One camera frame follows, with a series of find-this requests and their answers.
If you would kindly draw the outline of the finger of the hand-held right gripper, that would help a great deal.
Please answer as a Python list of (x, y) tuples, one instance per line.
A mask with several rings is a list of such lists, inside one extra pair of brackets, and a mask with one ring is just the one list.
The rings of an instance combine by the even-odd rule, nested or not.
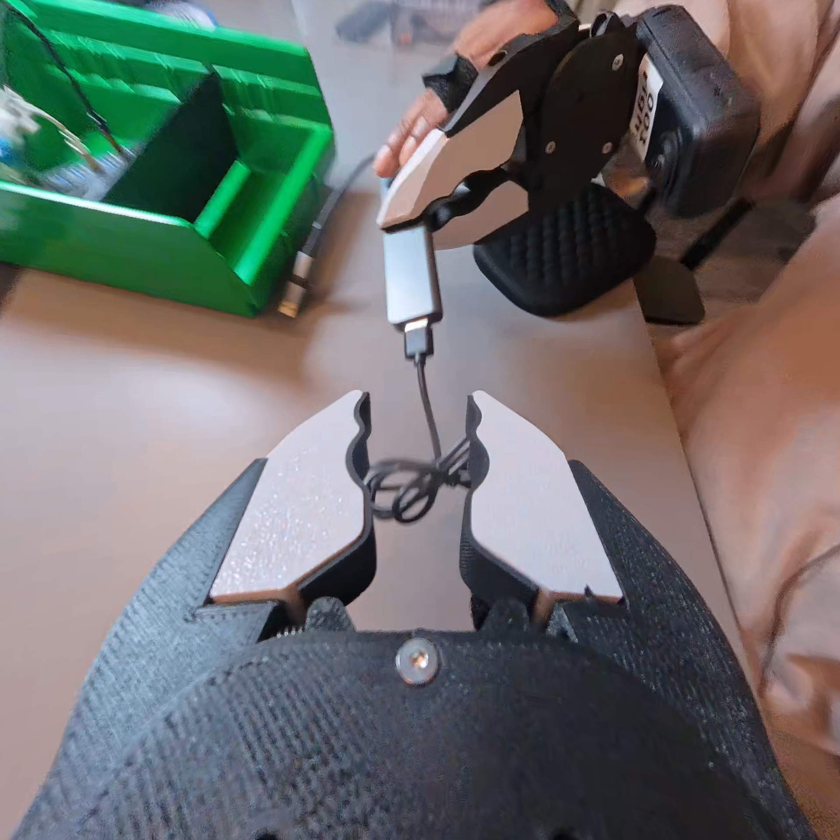
[(433, 130), (388, 188), (376, 219), (379, 228), (421, 223), (429, 204), (452, 193), (468, 175), (507, 163), (522, 119), (520, 92), (514, 91), (452, 136)]
[(476, 172), (427, 207), (427, 246), (474, 245), (529, 210), (529, 194), (507, 172)]

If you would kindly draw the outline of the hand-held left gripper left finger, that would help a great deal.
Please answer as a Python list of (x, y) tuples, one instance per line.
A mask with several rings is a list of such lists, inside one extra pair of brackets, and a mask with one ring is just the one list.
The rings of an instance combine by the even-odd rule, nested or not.
[(369, 468), (371, 400), (350, 391), (264, 459), (208, 592), (213, 605), (273, 602), (302, 624), (329, 597), (348, 606), (371, 585), (376, 547)]

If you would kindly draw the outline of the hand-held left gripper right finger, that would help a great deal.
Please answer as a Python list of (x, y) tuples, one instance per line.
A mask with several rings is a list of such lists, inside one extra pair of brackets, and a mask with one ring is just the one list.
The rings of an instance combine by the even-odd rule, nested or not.
[(459, 570), (474, 601), (522, 604), (544, 627), (556, 603), (624, 597), (569, 460), (546, 433), (484, 391), (465, 419), (470, 488)]

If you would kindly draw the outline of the grey slim usb hub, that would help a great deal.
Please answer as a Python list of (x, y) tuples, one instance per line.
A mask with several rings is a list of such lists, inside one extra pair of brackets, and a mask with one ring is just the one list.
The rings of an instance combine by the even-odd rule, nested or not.
[[(362, 172), (370, 168), (372, 161), (373, 155), (363, 158), (351, 174), (331, 190), (315, 216), (280, 295), (277, 309), (281, 316), (295, 319), (300, 314), (310, 292), (310, 274), (322, 237), (344, 194)], [(415, 322), (423, 322), (430, 328), (443, 317), (431, 231), (423, 222), (398, 228), (383, 234), (383, 246), (388, 322), (404, 333), (414, 330)]]

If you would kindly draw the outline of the green plastic storage bin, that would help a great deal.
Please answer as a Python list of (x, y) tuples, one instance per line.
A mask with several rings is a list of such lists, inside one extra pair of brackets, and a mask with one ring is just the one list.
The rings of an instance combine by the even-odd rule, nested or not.
[[(254, 317), (291, 271), (325, 197), (334, 133), (316, 67), (294, 40), (200, 28), (129, 5), (12, 2), (52, 42), (126, 161), (89, 120), (37, 38), (2, 5), (2, 88), (56, 119), (7, 142), (2, 261)], [(194, 223), (102, 201), (208, 71), (238, 157)]]

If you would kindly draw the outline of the black cable orange plugs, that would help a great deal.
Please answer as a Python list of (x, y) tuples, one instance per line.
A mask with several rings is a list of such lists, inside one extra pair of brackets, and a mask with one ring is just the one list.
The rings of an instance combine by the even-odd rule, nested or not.
[(73, 91), (75, 92), (77, 98), (80, 101), (81, 106), (83, 107), (85, 113), (89, 117), (89, 120), (92, 121), (97, 130), (100, 132), (102, 137), (113, 148), (113, 150), (122, 157), (124, 160), (128, 161), (130, 159), (130, 155), (128, 151), (121, 146), (121, 144), (117, 141), (117, 139), (112, 134), (110, 127), (107, 121), (100, 115), (100, 113), (93, 107), (92, 103), (88, 99), (88, 96), (81, 88), (78, 80), (74, 78), (71, 74), (69, 68), (67, 67), (65, 61), (62, 59), (60, 53), (57, 51), (56, 47), (52, 44), (52, 42), (44, 35), (44, 33), (37, 27), (34, 21), (21, 9), (19, 9), (16, 5), (14, 5), (11, 1), (2, 1), (2, 5), (13, 15), (15, 15), (21, 22), (26, 29), (32, 33), (34, 37), (37, 38), (38, 42), (41, 44), (43, 50), (46, 54), (51, 58), (54, 65), (58, 68), (58, 70), (63, 74), (63, 76), (68, 80), (69, 84), (71, 85)]

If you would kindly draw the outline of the person's right forearm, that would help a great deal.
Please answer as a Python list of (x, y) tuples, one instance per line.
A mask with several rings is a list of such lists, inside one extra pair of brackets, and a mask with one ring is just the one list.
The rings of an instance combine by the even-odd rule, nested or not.
[(742, 179), (754, 200), (811, 205), (838, 194), (839, 2), (726, 2), (731, 67), (760, 101)]

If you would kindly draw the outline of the person's right hand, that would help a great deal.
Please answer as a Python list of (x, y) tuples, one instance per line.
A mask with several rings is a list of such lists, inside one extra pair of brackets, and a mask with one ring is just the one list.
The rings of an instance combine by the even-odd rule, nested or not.
[[(539, 34), (556, 22), (557, 15), (543, 1), (495, 2), (460, 29), (450, 51), (482, 70), (508, 41)], [(393, 178), (429, 133), (448, 120), (449, 113), (435, 91), (424, 89), (374, 156), (374, 173), (382, 179)]]

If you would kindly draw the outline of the person's beige sweatshirt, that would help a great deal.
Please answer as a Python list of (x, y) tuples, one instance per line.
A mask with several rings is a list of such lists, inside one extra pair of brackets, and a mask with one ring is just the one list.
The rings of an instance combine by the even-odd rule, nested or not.
[(839, 199), (761, 299), (660, 345), (759, 697), (838, 755)]

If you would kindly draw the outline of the black bin divider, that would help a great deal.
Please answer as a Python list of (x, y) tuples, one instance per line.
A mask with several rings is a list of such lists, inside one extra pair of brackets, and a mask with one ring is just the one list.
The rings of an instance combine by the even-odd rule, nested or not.
[(102, 201), (194, 223), (237, 157), (222, 82), (210, 70), (141, 145)]

